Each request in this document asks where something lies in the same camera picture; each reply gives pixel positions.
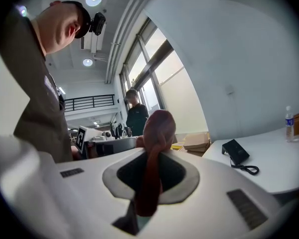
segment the white desk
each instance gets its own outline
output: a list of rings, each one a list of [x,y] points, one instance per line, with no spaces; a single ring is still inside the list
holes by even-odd
[[[230,157],[221,153],[222,145],[229,140],[215,141],[203,158],[230,166]],[[299,189],[299,141],[286,142],[285,128],[264,134],[235,139],[250,155],[243,165],[255,165],[260,172],[253,176],[236,169],[271,194]]]

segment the black cap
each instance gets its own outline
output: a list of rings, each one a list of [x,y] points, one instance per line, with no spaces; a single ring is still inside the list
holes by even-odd
[[[80,27],[80,30],[76,33],[75,38],[81,38],[83,37],[90,29],[90,25],[91,25],[91,17],[88,13],[88,11],[83,7],[83,5],[80,2],[76,2],[76,1],[63,1],[64,3],[73,3],[76,6],[79,7],[79,9],[82,12],[83,15],[83,24]]]

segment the man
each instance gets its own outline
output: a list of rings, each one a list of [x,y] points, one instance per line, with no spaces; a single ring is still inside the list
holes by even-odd
[[[138,102],[138,92],[130,89],[126,92],[126,98],[133,106],[128,113],[126,125],[131,128],[132,136],[143,135],[145,122],[149,118],[149,113],[145,105]]]
[[[55,162],[72,161],[64,100],[45,66],[45,56],[84,36],[91,18],[82,4],[55,1],[30,21],[13,9],[0,32],[0,55],[30,97],[14,135],[48,152]]]

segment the cable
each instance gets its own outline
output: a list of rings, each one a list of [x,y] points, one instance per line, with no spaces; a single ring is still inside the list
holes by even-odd
[[[239,168],[240,170],[247,171],[251,175],[256,175],[256,174],[259,173],[259,168],[257,166],[254,166],[254,165],[241,165],[241,164],[233,165],[231,163],[231,158],[230,158],[230,165],[231,165],[232,168]]]

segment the railing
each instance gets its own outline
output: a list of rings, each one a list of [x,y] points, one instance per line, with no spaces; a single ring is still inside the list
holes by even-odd
[[[72,98],[65,100],[65,111],[77,111],[89,108],[113,106],[114,95],[101,95],[83,98]]]

